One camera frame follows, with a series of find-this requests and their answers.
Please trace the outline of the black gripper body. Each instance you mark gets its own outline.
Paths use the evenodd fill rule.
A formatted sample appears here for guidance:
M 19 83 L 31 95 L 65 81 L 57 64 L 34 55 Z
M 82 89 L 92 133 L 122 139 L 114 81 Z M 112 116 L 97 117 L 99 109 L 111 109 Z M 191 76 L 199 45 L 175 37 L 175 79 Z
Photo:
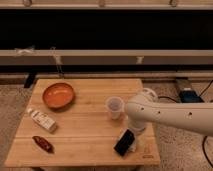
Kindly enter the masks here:
M 120 156 L 124 156 L 134 141 L 135 141 L 134 134 L 129 129 L 127 129 L 120 138 L 120 140 L 115 144 L 114 150 Z

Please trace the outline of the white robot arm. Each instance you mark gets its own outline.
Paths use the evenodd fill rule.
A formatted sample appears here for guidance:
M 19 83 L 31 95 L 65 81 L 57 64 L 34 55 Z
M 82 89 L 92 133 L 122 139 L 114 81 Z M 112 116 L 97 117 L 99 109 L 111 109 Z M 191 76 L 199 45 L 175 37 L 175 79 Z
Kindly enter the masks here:
M 162 103 L 156 92 L 144 88 L 129 99 L 124 111 L 128 128 L 115 144 L 114 150 L 124 156 L 145 129 L 145 122 L 156 122 L 167 126 L 213 136 L 213 103 L 206 103 L 194 91 L 182 91 L 180 103 Z

